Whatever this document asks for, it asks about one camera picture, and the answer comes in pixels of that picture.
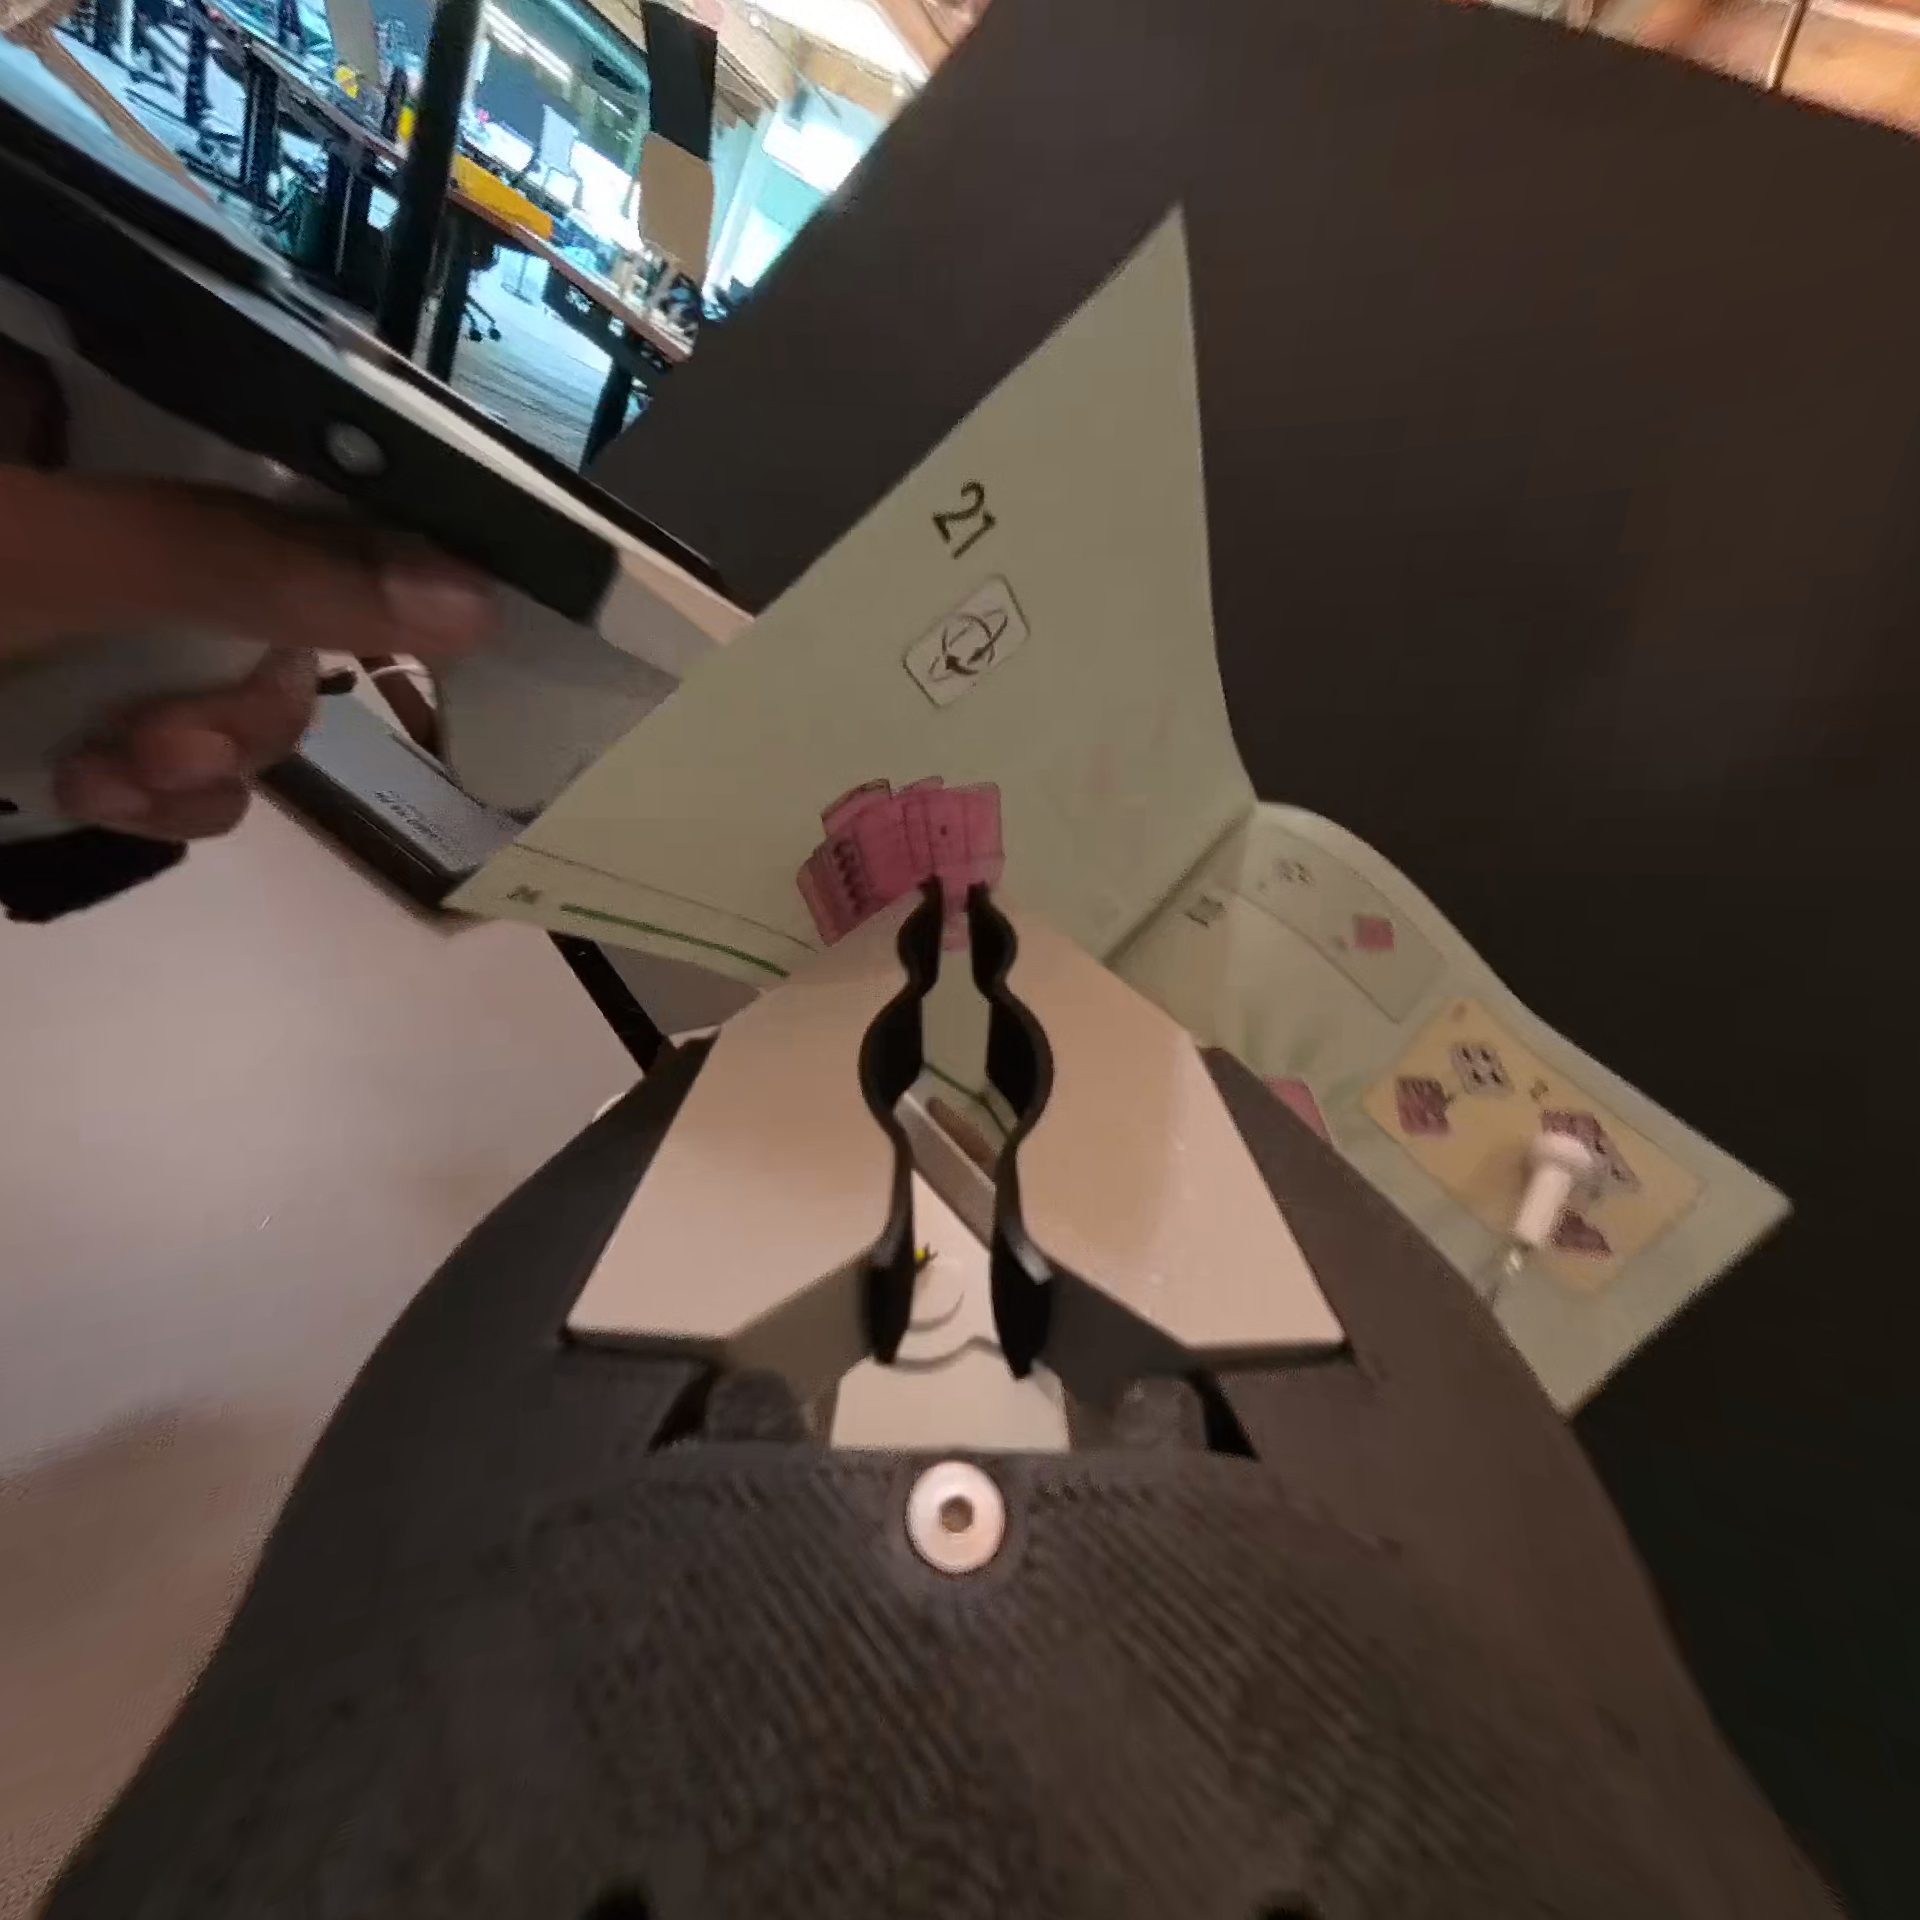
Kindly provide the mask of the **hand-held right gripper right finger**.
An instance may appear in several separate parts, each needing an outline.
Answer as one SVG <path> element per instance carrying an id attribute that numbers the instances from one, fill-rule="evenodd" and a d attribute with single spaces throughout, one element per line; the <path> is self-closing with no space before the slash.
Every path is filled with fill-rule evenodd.
<path id="1" fill-rule="evenodd" d="M 1009 1118 L 990 1278 L 1010 1371 L 1130 1384 L 1337 1354 L 1344 1328 L 1187 1028 L 982 885 L 967 924 Z"/>

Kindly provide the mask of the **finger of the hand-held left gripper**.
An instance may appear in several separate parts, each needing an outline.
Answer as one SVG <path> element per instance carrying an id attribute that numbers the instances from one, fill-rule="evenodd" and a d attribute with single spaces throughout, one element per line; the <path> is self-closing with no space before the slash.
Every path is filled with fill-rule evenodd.
<path id="1" fill-rule="evenodd" d="M 436 668 L 443 760 L 483 806 L 537 816 L 753 612 L 630 535 L 598 536 L 579 607 L 492 589 L 483 642 Z"/>

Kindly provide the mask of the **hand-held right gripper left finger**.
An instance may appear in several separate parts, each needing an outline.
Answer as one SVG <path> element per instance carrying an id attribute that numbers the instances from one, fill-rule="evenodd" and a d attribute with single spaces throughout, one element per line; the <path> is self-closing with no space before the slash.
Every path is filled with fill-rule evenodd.
<path id="1" fill-rule="evenodd" d="M 571 1340 L 745 1374 L 898 1358 L 919 1282 L 898 1106 L 943 958 L 926 885 L 718 1030 L 568 1312 Z"/>

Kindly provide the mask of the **pale green instruction booklet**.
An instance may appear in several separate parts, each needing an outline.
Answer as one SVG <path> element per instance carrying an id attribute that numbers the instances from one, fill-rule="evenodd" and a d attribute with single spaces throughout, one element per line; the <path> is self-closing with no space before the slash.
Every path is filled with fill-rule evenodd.
<path id="1" fill-rule="evenodd" d="M 1001 1355 L 978 885 L 1183 1023 L 1256 1156 L 1267 1122 L 1312 1170 L 1337 1155 L 1360 1228 L 1439 1255 L 1562 1412 L 1787 1214 L 1384 854 L 1259 803 L 1216 662 L 1180 214 L 449 908 L 706 970 L 750 1007 L 926 885 L 945 958 L 898 1118 L 937 1255 L 897 1360 L 780 1374 L 836 1402 L 840 1446 L 1064 1450 L 1072 1402 L 1130 1388 Z"/>

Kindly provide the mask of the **person's left hand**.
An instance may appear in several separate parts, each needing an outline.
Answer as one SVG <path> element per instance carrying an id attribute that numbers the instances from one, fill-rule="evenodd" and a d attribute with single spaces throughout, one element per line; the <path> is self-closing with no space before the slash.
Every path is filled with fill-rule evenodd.
<path id="1" fill-rule="evenodd" d="M 6 658 L 190 628 L 263 646 L 235 683 L 124 711 L 55 767 L 74 824 L 169 843 L 228 832 L 298 747 L 320 653 L 441 661 L 492 630 L 489 583 L 422 546 L 207 487 L 8 463 Z"/>

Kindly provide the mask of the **black metal pole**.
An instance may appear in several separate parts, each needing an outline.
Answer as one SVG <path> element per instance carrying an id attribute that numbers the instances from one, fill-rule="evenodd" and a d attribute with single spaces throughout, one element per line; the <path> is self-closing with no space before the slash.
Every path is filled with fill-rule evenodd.
<path id="1" fill-rule="evenodd" d="M 483 3 L 441 3 L 428 35 L 375 306 L 375 335 L 406 358 L 417 351 L 483 15 Z"/>

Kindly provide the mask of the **wooden top office desk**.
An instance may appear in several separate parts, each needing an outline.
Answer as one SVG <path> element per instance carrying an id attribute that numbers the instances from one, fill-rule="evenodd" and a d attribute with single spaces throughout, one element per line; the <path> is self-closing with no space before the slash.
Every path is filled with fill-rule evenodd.
<path id="1" fill-rule="evenodd" d="M 188 172 L 375 328 L 439 5 L 161 5 Z M 492 419 L 586 469 L 690 357 L 702 293 L 580 206 L 631 181 L 579 142 L 584 101 L 646 91 L 633 39 L 575 5 L 484 5 L 417 351 Z"/>

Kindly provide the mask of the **black and tan upright panel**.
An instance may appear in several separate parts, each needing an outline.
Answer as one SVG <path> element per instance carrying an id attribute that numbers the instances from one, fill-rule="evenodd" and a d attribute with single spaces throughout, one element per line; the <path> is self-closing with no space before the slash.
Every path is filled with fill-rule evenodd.
<path id="1" fill-rule="evenodd" d="M 636 227 L 698 291 L 706 283 L 713 231 L 713 102 L 718 3 L 643 3 L 648 131 L 633 178 Z"/>

